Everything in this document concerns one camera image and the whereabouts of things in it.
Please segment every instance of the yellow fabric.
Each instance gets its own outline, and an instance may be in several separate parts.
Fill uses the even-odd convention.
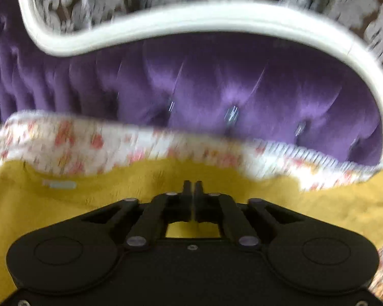
[[[18,237],[125,197],[148,202],[156,194],[180,191],[184,180],[202,180],[207,192],[230,194],[241,203],[260,197],[359,232],[377,247],[383,244],[383,171],[362,184],[307,193],[299,192],[296,181],[288,177],[253,181],[232,169],[173,159],[139,161],[107,174],[74,178],[74,190],[49,189],[43,180],[72,179],[39,174],[19,161],[0,168],[0,301],[15,289],[5,259]],[[168,236],[216,233],[207,224],[172,224]]]

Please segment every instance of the white trim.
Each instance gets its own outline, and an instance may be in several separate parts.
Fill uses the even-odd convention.
[[[293,40],[322,50],[353,68],[369,86],[383,124],[383,68],[356,35],[326,17],[268,2],[204,0],[136,12],[71,34],[54,33],[34,0],[19,0],[23,22],[45,53],[73,56],[165,34],[240,31]]]

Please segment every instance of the purple headboard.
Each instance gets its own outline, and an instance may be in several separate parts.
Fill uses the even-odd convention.
[[[226,121],[233,108],[236,118]],[[368,87],[316,49],[257,34],[192,33],[53,57],[30,39],[17,0],[0,0],[0,109],[3,120],[41,109],[261,138],[361,164],[378,163],[382,148]]]

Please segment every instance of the circular cap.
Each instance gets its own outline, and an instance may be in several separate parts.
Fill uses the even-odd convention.
[[[301,289],[339,294],[367,284],[379,256],[363,236],[309,221],[284,226],[268,247],[268,261],[283,279]]]
[[[7,267],[27,289],[66,293],[100,280],[116,259],[115,243],[97,224],[76,221],[21,237],[7,253]]]

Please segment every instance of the screw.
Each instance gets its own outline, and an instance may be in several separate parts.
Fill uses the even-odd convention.
[[[127,239],[126,244],[132,247],[142,247],[146,245],[146,239],[142,236],[132,236]]]
[[[256,246],[260,241],[258,240],[257,237],[254,236],[242,236],[238,242],[242,246]]]

